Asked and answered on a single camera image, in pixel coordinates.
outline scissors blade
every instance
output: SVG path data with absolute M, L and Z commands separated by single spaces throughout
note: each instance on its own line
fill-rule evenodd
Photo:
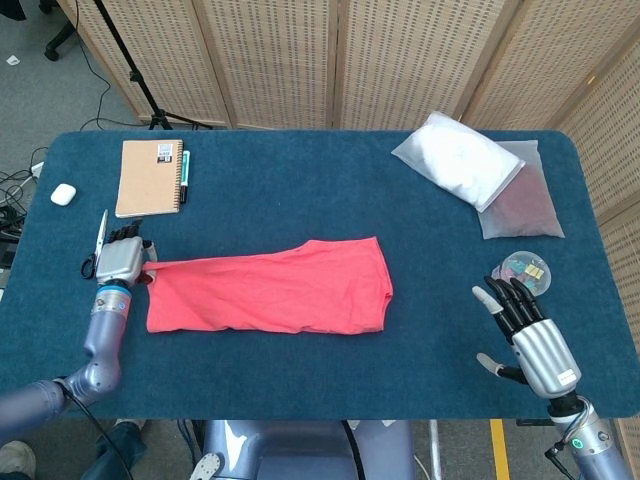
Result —
M 107 233 L 107 216 L 109 215 L 109 211 L 105 210 L 102 214 L 102 221 L 100 222 L 100 230 L 98 230 L 98 239 L 96 240 L 96 263 L 98 263 L 98 259 L 100 258 L 100 254 L 102 253 L 102 245 L 104 244 L 104 236 Z

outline yellow floor tape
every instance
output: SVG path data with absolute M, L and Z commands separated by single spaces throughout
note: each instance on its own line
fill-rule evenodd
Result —
M 502 420 L 493 418 L 491 425 L 491 443 L 493 444 L 493 458 L 496 464 L 496 480 L 509 480 L 509 462 L 507 460 L 507 446 L 504 441 L 504 426 Z

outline scissors handle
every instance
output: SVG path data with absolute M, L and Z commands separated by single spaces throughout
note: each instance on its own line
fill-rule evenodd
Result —
M 82 278 L 84 278 L 85 280 L 91 280 L 96 276 L 96 260 L 96 254 L 92 253 L 85 259 L 84 262 L 82 262 L 80 273 L 82 274 Z

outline jeans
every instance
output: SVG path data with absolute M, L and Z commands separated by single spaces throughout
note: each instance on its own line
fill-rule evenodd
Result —
M 133 467 L 144 455 L 147 447 L 142 443 L 138 426 L 122 422 L 109 432 L 109 438 L 118 447 L 127 467 Z M 82 480 L 126 480 L 127 472 L 113 447 L 102 436 L 96 440 L 96 461 L 89 467 Z M 0 473 L 0 480 L 30 480 L 24 473 Z

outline notebook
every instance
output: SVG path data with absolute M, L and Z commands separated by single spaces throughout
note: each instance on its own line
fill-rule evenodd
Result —
M 182 140 L 125 140 L 116 217 L 177 213 Z

